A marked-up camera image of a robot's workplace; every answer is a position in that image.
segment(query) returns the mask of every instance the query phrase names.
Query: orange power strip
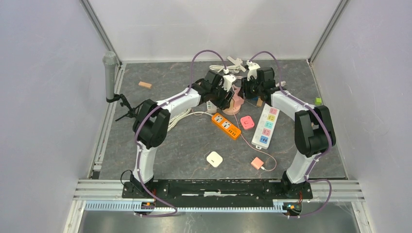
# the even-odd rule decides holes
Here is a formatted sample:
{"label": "orange power strip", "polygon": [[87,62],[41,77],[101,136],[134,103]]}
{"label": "orange power strip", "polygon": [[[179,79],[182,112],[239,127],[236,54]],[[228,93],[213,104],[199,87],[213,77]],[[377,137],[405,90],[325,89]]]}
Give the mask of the orange power strip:
{"label": "orange power strip", "polygon": [[217,125],[219,129],[223,130],[223,132],[227,133],[227,135],[229,135],[233,140],[236,140],[240,136],[240,129],[230,123],[230,121],[219,113],[213,115],[212,122]]}

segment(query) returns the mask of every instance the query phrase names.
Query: pink charger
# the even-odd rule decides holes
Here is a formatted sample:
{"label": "pink charger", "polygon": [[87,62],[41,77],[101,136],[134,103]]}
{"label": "pink charger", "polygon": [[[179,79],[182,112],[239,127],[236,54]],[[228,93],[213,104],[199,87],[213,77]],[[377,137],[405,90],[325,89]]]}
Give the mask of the pink charger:
{"label": "pink charger", "polygon": [[252,118],[250,116],[244,116],[240,119],[240,123],[242,124],[245,130],[249,130],[255,126]]}

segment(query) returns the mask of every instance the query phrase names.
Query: gray cylinder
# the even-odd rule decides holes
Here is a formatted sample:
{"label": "gray cylinder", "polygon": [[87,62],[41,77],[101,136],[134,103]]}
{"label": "gray cylinder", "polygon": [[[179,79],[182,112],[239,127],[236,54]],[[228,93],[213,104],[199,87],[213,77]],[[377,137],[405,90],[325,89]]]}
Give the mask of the gray cylinder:
{"label": "gray cylinder", "polygon": [[111,100],[115,95],[116,54],[112,51],[107,51],[103,56],[103,64],[106,72],[106,99]]}

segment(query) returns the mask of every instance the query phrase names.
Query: green cube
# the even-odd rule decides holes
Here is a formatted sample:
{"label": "green cube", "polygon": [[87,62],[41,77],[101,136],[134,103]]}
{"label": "green cube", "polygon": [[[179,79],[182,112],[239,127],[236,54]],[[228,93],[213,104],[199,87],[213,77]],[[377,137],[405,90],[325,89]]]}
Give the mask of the green cube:
{"label": "green cube", "polygon": [[321,98],[316,98],[315,99],[315,105],[319,106],[322,104],[322,99]]}

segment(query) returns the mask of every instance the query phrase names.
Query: gray floor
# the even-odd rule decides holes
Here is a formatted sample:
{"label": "gray floor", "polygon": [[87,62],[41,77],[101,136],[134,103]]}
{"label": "gray floor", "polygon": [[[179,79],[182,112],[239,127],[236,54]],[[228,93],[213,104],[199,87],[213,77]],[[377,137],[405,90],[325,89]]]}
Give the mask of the gray floor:
{"label": "gray floor", "polygon": [[[319,208],[305,203],[303,213]],[[277,213],[180,213],[173,217],[140,218],[131,212],[85,211],[80,233],[359,233],[349,202],[329,203],[309,217],[288,220]]]}
{"label": "gray floor", "polygon": [[[304,60],[280,61],[282,76],[286,88],[298,98],[313,103],[318,91],[309,66]],[[261,67],[275,67],[272,61],[258,61]],[[203,78],[209,65],[219,62],[197,62],[194,65],[194,80]],[[133,106],[146,99],[162,100],[182,91],[189,83],[190,63],[146,63],[128,64],[125,69],[121,93]],[[139,87],[140,81],[153,85],[152,89]],[[205,111],[206,105],[194,110]],[[250,115],[256,122],[262,108],[256,107],[256,101],[248,100],[242,105],[240,117]],[[119,104],[116,106],[114,119],[126,112]],[[232,116],[225,116],[235,123]],[[133,169],[136,161],[136,145],[133,142],[133,120],[125,118],[113,122],[103,160],[99,179],[119,179],[127,169]],[[250,142],[254,130],[243,131]],[[274,171],[257,171],[251,165],[251,158],[258,156],[265,161],[265,167],[271,169],[274,161],[250,147],[240,137],[234,141],[210,122],[210,116],[188,116],[181,120],[166,137],[157,150],[154,177],[155,179],[216,179],[216,178],[281,178],[284,170],[292,163],[296,153],[293,140],[293,121],[280,113],[275,131],[267,150],[277,159]],[[206,156],[216,151],[223,157],[222,164],[214,168]],[[342,178],[343,165],[337,147],[321,159],[311,173],[313,178]]]}

